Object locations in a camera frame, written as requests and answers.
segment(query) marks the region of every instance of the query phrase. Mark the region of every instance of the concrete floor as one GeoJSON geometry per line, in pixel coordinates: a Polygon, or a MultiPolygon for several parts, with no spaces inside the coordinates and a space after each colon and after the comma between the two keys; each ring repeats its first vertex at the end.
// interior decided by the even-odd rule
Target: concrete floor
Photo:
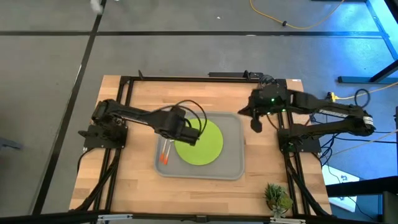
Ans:
{"type": "MultiPolygon", "coordinates": [[[[264,12],[303,26],[319,20],[337,4],[308,0],[254,3],[264,12]]],[[[385,10],[379,2],[374,7],[385,10]]],[[[89,31],[94,19],[88,1],[0,2],[0,31],[89,31]]],[[[387,24],[396,44],[398,35],[389,32],[398,30],[396,24],[388,16],[380,20],[387,24]]],[[[291,29],[256,14],[248,1],[122,0],[108,1],[99,30],[291,29]]],[[[312,31],[377,31],[377,27],[364,3],[347,2],[312,31]]],[[[21,151],[0,151],[0,217],[30,213],[87,40],[87,36],[0,36],[0,136],[24,145],[21,151]]],[[[77,131],[87,128],[103,75],[137,75],[138,69],[148,76],[206,76],[208,72],[252,70],[276,78],[300,78],[307,92],[323,98],[328,91],[350,96],[358,88],[379,88],[337,84],[336,78],[371,76],[391,62],[388,48],[378,37],[97,37],[44,212],[68,209],[83,145],[77,131]]],[[[395,129],[392,115],[398,105],[397,94],[396,87],[372,94],[366,109],[373,114],[378,131],[395,129]]],[[[348,134],[344,137],[356,138],[348,134]]],[[[395,141],[395,137],[386,141],[395,141]]],[[[359,143],[336,141],[334,150],[359,143]]],[[[385,177],[397,174],[396,153],[393,144],[372,144],[338,154],[330,165],[365,179],[385,177]]]]}

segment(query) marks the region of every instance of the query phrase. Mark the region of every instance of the yellow cable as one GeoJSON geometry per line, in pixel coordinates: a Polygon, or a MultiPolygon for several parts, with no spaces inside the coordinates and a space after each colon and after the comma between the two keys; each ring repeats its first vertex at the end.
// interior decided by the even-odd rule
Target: yellow cable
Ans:
{"type": "MultiPolygon", "coordinates": [[[[385,86],[385,87],[382,87],[382,88],[378,88],[378,89],[376,89],[376,90],[369,91],[369,93],[374,93],[375,91],[384,90],[384,89],[390,88],[390,87],[392,87],[392,86],[394,86],[394,85],[396,85],[396,84],[398,84],[398,82],[395,82],[395,83],[393,83],[393,84],[390,84],[390,85],[385,86]]],[[[358,95],[356,95],[356,96],[363,96],[363,95],[366,95],[366,94],[367,94],[367,93],[361,93],[361,94],[358,94],[358,95]]],[[[352,98],[354,98],[354,97],[355,97],[355,96],[338,97],[338,96],[335,95],[335,99],[336,99],[336,100],[349,100],[349,99],[352,99],[352,98]]]]}
{"type": "Polygon", "coordinates": [[[359,146],[363,146],[363,145],[366,145],[366,144],[370,144],[370,143],[372,143],[372,142],[374,142],[374,141],[378,141],[378,140],[380,140],[380,139],[382,139],[382,138],[385,138],[385,137],[387,137],[387,136],[390,136],[391,134],[394,134],[394,133],[396,133],[396,132],[398,132],[398,129],[396,129],[395,131],[392,131],[392,132],[390,132],[390,133],[388,133],[388,134],[386,134],[386,135],[383,135],[383,136],[379,137],[378,139],[375,139],[375,140],[372,140],[372,141],[368,141],[368,142],[366,142],[366,143],[359,144],[359,145],[357,145],[357,146],[349,147],[349,148],[347,148],[347,149],[341,150],[340,152],[336,152],[336,153],[332,154],[331,156],[335,156],[335,155],[340,154],[340,153],[342,153],[342,152],[345,152],[345,151],[348,151],[348,150],[351,150],[351,149],[355,149],[355,148],[357,148],[357,147],[359,147],[359,146]]]}
{"type": "MultiPolygon", "coordinates": [[[[341,2],[339,3],[339,5],[337,5],[337,6],[335,7],[334,10],[332,10],[327,16],[325,16],[321,21],[317,22],[316,24],[313,24],[313,25],[310,25],[310,26],[307,26],[307,27],[297,27],[297,26],[290,25],[290,24],[288,24],[288,23],[286,23],[286,25],[287,25],[288,27],[291,27],[291,28],[294,28],[294,29],[310,29],[310,28],[312,28],[312,27],[315,27],[315,26],[321,24],[322,22],[325,22],[327,19],[329,19],[329,17],[330,17],[330,16],[331,16],[331,15],[344,3],[344,1],[345,1],[345,0],[341,0],[341,2]]],[[[276,18],[274,18],[274,17],[272,17],[272,16],[269,16],[269,15],[267,15],[267,14],[264,14],[264,13],[258,11],[258,10],[253,6],[252,0],[250,0],[250,6],[251,6],[251,8],[252,8],[256,13],[258,13],[258,14],[260,14],[260,15],[262,15],[262,16],[268,17],[268,18],[270,18],[270,19],[272,19],[272,20],[274,20],[274,21],[277,21],[277,22],[279,22],[280,24],[283,25],[283,23],[284,23],[283,21],[280,21],[280,20],[278,20],[278,19],[276,19],[276,18]]]]}

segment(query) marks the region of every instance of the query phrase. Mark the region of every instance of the plastic tray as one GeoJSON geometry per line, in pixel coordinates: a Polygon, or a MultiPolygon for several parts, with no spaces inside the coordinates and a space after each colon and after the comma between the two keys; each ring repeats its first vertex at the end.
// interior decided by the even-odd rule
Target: plastic tray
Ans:
{"type": "MultiPolygon", "coordinates": [[[[159,137],[155,150],[155,170],[164,177],[185,177],[200,179],[236,180],[244,172],[244,138],[243,126],[239,116],[233,113],[206,112],[207,118],[214,122],[223,134],[224,145],[221,154],[213,162],[195,166],[183,161],[175,150],[174,143],[170,148],[169,162],[164,165],[159,161],[160,153],[166,140],[159,137]]],[[[191,113],[185,116],[194,118],[191,113]]]]}

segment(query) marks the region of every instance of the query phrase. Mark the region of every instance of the plant pot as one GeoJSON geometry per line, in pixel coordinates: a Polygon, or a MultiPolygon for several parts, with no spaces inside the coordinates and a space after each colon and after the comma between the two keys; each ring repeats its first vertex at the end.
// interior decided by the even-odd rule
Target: plant pot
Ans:
{"type": "Polygon", "coordinates": [[[267,201],[267,206],[268,206],[269,210],[272,211],[272,206],[273,206],[273,205],[270,203],[270,201],[267,201]]]}

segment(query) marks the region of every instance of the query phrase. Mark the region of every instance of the metal bracket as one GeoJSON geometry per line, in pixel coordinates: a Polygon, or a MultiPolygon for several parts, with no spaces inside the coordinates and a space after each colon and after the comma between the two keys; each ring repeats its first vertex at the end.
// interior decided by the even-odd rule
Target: metal bracket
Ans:
{"type": "Polygon", "coordinates": [[[98,215],[98,222],[132,219],[132,214],[98,215]]]}
{"type": "Polygon", "coordinates": [[[122,149],[126,145],[127,131],[128,127],[125,125],[115,126],[113,133],[120,133],[117,141],[105,137],[106,130],[97,125],[90,125],[87,131],[79,131],[78,133],[85,138],[85,148],[122,149]]]}
{"type": "Polygon", "coordinates": [[[298,220],[293,218],[271,218],[271,223],[276,224],[305,224],[305,220],[298,220]]]}

